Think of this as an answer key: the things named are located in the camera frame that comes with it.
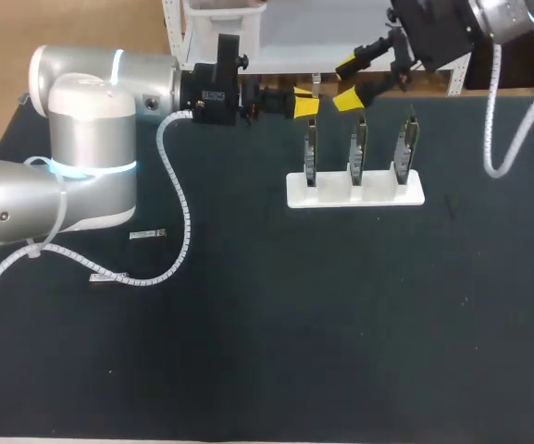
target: white spiral cable wrap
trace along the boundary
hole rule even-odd
[[[168,175],[170,176],[170,179],[172,180],[172,184],[174,185],[174,188],[176,189],[176,193],[178,194],[178,198],[180,200],[180,206],[182,208],[182,214],[184,216],[184,239],[182,241],[182,247],[180,248],[180,253],[178,255],[178,258],[176,259],[174,264],[170,267],[170,269],[166,271],[166,273],[158,277],[151,278],[151,279],[134,279],[132,277],[120,276],[113,271],[107,270],[106,268],[98,264],[95,264],[89,259],[83,257],[81,254],[75,253],[68,248],[61,247],[60,245],[49,243],[43,246],[42,251],[61,254],[87,268],[90,268],[95,273],[114,279],[115,281],[120,282],[121,284],[132,285],[134,287],[149,287],[152,285],[156,285],[161,282],[164,282],[166,279],[174,275],[174,273],[176,273],[176,271],[179,269],[180,265],[184,261],[184,258],[186,257],[186,253],[189,250],[189,245],[191,243],[191,214],[189,212],[189,205],[186,203],[186,198],[184,197],[184,192],[182,191],[182,187],[180,186],[180,183],[176,177],[176,174],[174,173],[174,169],[172,168],[172,165],[170,164],[168,160],[166,149],[164,148],[164,132],[171,123],[177,120],[185,119],[185,118],[192,118],[192,112],[191,111],[178,111],[176,113],[170,114],[159,125],[157,129],[156,138],[155,138],[155,141],[157,143],[157,151],[159,152],[162,162],[164,163],[164,167],[166,167],[166,171],[168,172]],[[24,257],[25,255],[29,253],[35,253],[40,248],[41,248],[41,245],[33,244],[33,245],[28,245],[26,247],[20,248],[19,250],[10,254],[0,264],[0,277],[18,259],[21,259],[22,257]]]
[[[494,179],[502,178],[509,172],[514,164],[520,148],[522,147],[522,144],[524,143],[524,140],[528,136],[532,125],[534,125],[534,103],[532,103],[526,113],[526,116],[522,120],[521,125],[517,129],[517,133],[511,142],[509,150],[507,150],[507,154],[505,155],[503,163],[501,166],[499,166],[499,168],[495,169],[492,165],[492,125],[495,116],[495,100],[497,98],[497,90],[499,89],[499,77],[501,75],[501,59],[501,46],[495,44],[493,47],[491,87],[489,89],[489,103],[487,105],[487,119],[485,121],[483,150],[483,165],[485,167],[485,171]]]

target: small metal part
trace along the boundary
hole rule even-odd
[[[129,273],[118,273],[122,278],[128,278]],[[107,282],[116,282],[113,278],[102,275],[102,274],[92,274],[90,275],[90,282],[94,284],[107,283]]]
[[[305,179],[308,187],[316,186],[317,173],[317,128],[316,120],[310,119],[307,123],[307,135],[304,148]]]
[[[20,96],[20,98],[18,99],[18,103],[20,105],[25,105],[28,103],[28,99],[30,99],[30,94],[28,92],[25,92],[24,94],[22,94]]]
[[[416,143],[418,142],[419,126],[415,113],[411,108],[411,114],[404,122],[398,135],[396,151],[394,152],[394,171],[400,185],[408,181],[408,173],[413,164]]]
[[[149,97],[145,99],[145,107],[150,111],[156,111],[156,109],[159,107],[159,103],[155,98]]]
[[[136,239],[148,239],[148,238],[165,238],[167,236],[166,230],[162,229],[151,229],[148,231],[136,231],[129,235],[129,240],[133,241]]]
[[[322,75],[319,72],[312,74],[312,97],[317,99],[320,95],[320,85],[322,84]]]
[[[236,58],[236,65],[237,68],[242,68],[244,71],[248,69],[250,61],[248,60],[248,55],[244,54],[243,56],[239,56]]]
[[[361,186],[363,170],[366,164],[367,123],[364,117],[359,118],[355,132],[351,136],[349,150],[349,172],[354,187]]]

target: yellow tape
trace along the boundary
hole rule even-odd
[[[297,86],[294,86],[293,87],[293,92],[295,94],[307,94],[307,95],[312,95],[312,92],[311,91],[308,91],[308,90],[303,90],[301,88],[298,88]]]
[[[295,97],[295,112],[293,113],[293,118],[315,116],[316,114],[318,114],[319,108],[319,99]]]
[[[337,95],[332,99],[339,111],[351,111],[352,109],[365,108],[355,91],[355,87]]]
[[[355,53],[352,53],[351,55],[349,55],[346,59],[344,59],[338,66],[337,68],[340,68],[342,65],[344,65],[345,63],[349,63],[351,60],[355,59]]]

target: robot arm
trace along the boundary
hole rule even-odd
[[[170,55],[42,46],[30,65],[36,111],[49,119],[51,166],[0,161],[0,245],[48,235],[61,193],[60,231],[109,228],[135,212],[136,120],[181,109],[197,123],[233,125],[239,39],[220,36],[216,64],[181,73]],[[63,177],[62,183],[56,173]]]
[[[393,48],[396,61],[391,73],[378,83],[362,83],[337,97],[343,111],[368,107],[375,97],[395,85],[405,89],[410,68],[420,63],[427,72],[472,51],[485,38],[503,44],[534,30],[534,0],[391,0],[387,38],[360,46],[337,67],[341,80],[350,79],[371,61]]]

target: white shelf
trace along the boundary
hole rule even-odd
[[[260,56],[247,74],[334,72],[355,47],[388,34],[389,0],[269,0],[261,24]],[[203,60],[192,23],[187,26],[181,67]],[[392,50],[372,62],[370,71],[388,71]],[[456,62],[444,69],[453,69]]]

